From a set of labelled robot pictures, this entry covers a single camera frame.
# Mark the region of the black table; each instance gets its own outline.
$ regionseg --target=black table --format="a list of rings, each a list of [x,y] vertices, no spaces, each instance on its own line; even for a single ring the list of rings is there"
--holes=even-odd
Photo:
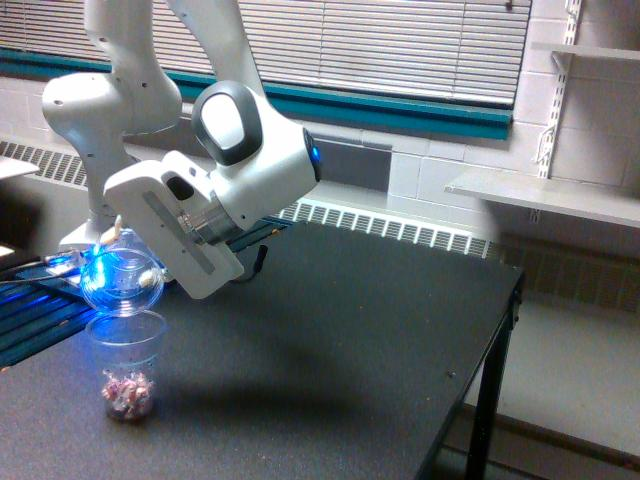
[[[3,478],[426,477],[486,358],[467,466],[482,477],[521,271],[315,225],[265,243],[253,282],[165,293],[141,424],[105,417],[84,333],[0,374]]]

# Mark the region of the window sill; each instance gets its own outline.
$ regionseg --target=window sill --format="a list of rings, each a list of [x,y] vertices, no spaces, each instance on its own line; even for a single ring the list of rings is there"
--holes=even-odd
[[[79,71],[109,72],[108,63],[0,48],[0,73],[54,78]],[[215,82],[213,75],[167,71],[186,100]],[[356,125],[408,135],[428,132],[506,140],[512,111],[265,82],[271,103],[295,118]]]

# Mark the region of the wall shelf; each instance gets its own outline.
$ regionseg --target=wall shelf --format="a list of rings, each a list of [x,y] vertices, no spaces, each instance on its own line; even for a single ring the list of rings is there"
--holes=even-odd
[[[640,62],[640,51],[638,50],[620,50],[616,48],[564,45],[561,43],[546,42],[533,42],[531,47],[534,50],[548,50],[553,53],[576,55],[579,57]]]
[[[640,195],[621,189],[470,168],[446,185],[445,191],[640,228]]]
[[[13,158],[7,158],[0,155],[0,180],[20,175],[27,175],[28,173],[35,173],[37,171],[38,167],[31,163],[14,160]]]

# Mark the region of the clear plastic cup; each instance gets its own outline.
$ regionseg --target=clear plastic cup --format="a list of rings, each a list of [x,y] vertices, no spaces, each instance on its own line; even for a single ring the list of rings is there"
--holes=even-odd
[[[148,255],[156,262],[160,263],[160,261],[155,257],[153,252],[149,250],[149,247],[147,247],[147,245],[142,241],[138,234],[130,228],[123,228],[122,230],[120,230],[120,236],[114,243],[111,244],[111,246],[116,248],[129,248],[131,250],[137,250],[138,252],[142,252]]]
[[[114,245],[84,265],[80,288],[87,303],[99,312],[136,315],[158,301],[164,275],[149,252]]]
[[[156,396],[158,356],[167,324],[161,315],[95,318],[87,324],[107,415],[138,420]]]

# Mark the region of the candy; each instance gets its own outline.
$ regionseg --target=candy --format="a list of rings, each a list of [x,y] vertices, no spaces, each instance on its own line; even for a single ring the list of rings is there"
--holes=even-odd
[[[102,388],[102,396],[107,401],[111,416],[135,420],[151,411],[154,383],[144,373],[131,372],[124,378],[118,378],[107,370],[103,373],[107,382]]]

